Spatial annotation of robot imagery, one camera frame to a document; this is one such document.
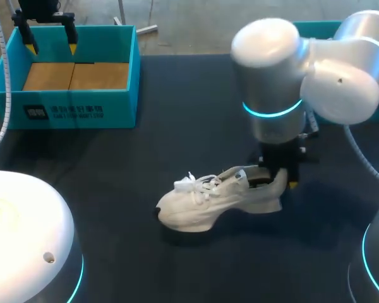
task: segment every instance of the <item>black table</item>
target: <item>black table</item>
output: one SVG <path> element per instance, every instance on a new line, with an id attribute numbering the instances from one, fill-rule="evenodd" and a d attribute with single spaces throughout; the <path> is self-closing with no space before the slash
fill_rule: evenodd
<path id="1" fill-rule="evenodd" d="M 150 56 L 142 68 L 135 129 L 10 131 L 0 146 L 0 169 L 41 178 L 69 204 L 88 301 L 350 302 L 347 267 L 379 183 L 341 127 L 310 143 L 321 162 L 302 166 L 283 212 L 233 211 L 207 236 L 176 237 L 152 215 L 158 199 L 187 171 L 244 164 L 256 143 L 228 56 Z M 354 134 L 379 168 L 379 124 Z"/>

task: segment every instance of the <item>teal box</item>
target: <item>teal box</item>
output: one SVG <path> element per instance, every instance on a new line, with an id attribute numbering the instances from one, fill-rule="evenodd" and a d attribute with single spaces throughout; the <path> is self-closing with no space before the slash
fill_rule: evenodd
<path id="1" fill-rule="evenodd" d="M 133 128 L 136 122 L 140 53 L 132 26 L 78 26 L 72 56 L 64 27 L 31 27 L 37 56 L 22 43 L 17 28 L 7 44 L 11 76 L 10 129 Z M 33 62 L 129 63 L 124 90 L 56 90 L 23 92 Z M 0 114 L 4 117 L 5 86 L 0 59 Z"/>

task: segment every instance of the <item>white cable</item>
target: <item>white cable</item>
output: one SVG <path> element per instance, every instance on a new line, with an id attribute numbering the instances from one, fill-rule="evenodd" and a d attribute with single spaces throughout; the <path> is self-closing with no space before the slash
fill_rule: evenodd
<path id="1" fill-rule="evenodd" d="M 6 0 L 8 10 L 10 11 L 11 15 L 13 16 L 15 14 L 14 6 L 11 0 Z"/>
<path id="2" fill-rule="evenodd" d="M 0 129 L 0 143 L 1 143 L 8 128 L 8 123 L 10 120 L 10 112 L 11 112 L 10 68 L 8 64 L 6 41 L 4 40 L 4 33 L 3 33 L 3 30 L 1 29 L 1 24 L 0 24 L 0 49 L 1 49 L 1 55 L 3 58 L 4 83 L 6 85 L 6 109 L 4 111 L 3 125 L 1 126 L 1 129 Z"/>
<path id="3" fill-rule="evenodd" d="M 313 109 L 311 108 L 310 104 L 305 103 L 304 106 L 306 108 L 306 115 L 308 116 L 310 128 L 313 133 L 316 133 L 318 132 L 318 124 L 316 121 L 315 112 L 313 112 Z"/>
<path id="4" fill-rule="evenodd" d="M 366 167 L 366 169 L 369 170 L 369 172 L 375 176 L 379 180 L 379 172 L 372 166 L 372 164 L 368 161 L 368 159 L 364 156 L 362 151 L 359 149 L 358 144 L 356 144 L 354 136 L 351 133 L 351 130 L 349 129 L 348 125 L 344 125 L 344 131 L 346 133 L 347 139 L 349 143 L 352 146 L 352 149 L 355 151 L 356 155 L 360 159 L 360 161 L 363 163 L 363 165 Z"/>

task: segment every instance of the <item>concrete floor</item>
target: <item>concrete floor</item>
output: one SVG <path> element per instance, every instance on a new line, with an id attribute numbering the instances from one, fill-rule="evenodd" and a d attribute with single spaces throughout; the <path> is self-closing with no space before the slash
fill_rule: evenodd
<path id="1" fill-rule="evenodd" d="M 362 9 L 379 9 L 379 0 L 123 0 L 127 24 L 152 24 L 158 33 L 140 38 L 142 54 L 215 54 L 229 51 L 245 24 L 276 16 L 297 20 L 339 20 Z M 117 0 L 61 0 L 62 11 L 76 14 L 76 24 L 112 24 Z M 6 37 L 13 25 L 0 0 Z"/>

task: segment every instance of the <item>logo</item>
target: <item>logo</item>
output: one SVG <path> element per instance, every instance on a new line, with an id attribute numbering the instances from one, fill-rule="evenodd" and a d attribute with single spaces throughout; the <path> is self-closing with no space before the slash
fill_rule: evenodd
<path id="1" fill-rule="evenodd" d="M 48 120 L 49 117 L 43 105 L 24 105 L 24 111 L 30 120 Z"/>

